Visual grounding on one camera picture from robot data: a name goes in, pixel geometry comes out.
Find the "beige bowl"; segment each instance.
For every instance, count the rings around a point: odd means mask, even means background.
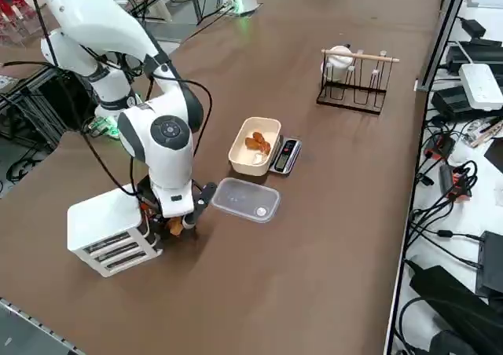
[[[229,161],[238,173],[251,176],[263,176],[269,170],[271,158],[279,146],[281,123],[276,119],[250,117],[246,119],[229,151]],[[255,131],[260,132],[271,145],[270,154],[257,163],[260,152],[248,149],[244,139],[252,137]]]

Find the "digital scale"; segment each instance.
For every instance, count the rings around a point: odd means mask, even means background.
[[[279,174],[290,174],[302,148],[302,141],[280,135],[278,147],[269,170]]]

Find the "white cup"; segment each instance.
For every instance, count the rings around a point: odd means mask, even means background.
[[[351,53],[346,46],[334,46],[333,51],[341,53]],[[327,57],[325,70],[323,71],[323,63],[321,63],[321,72],[327,81],[338,82],[346,76],[347,69],[353,64],[353,57],[342,57],[340,55],[330,55]]]

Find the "plastic lid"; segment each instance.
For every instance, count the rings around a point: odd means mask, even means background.
[[[267,223],[280,204],[280,193],[273,188],[228,177],[218,184],[211,203],[230,214]]]

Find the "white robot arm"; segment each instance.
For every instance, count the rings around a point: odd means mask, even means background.
[[[185,83],[165,80],[180,79],[169,57],[114,0],[46,2],[61,26],[50,35],[56,61],[49,44],[45,40],[42,43],[47,60],[86,76],[101,105],[119,113],[120,139],[132,156],[149,166],[152,191],[163,216],[193,212],[192,132],[199,130],[204,113]],[[134,106],[134,94],[123,73],[96,62],[81,46],[136,57],[163,95]]]

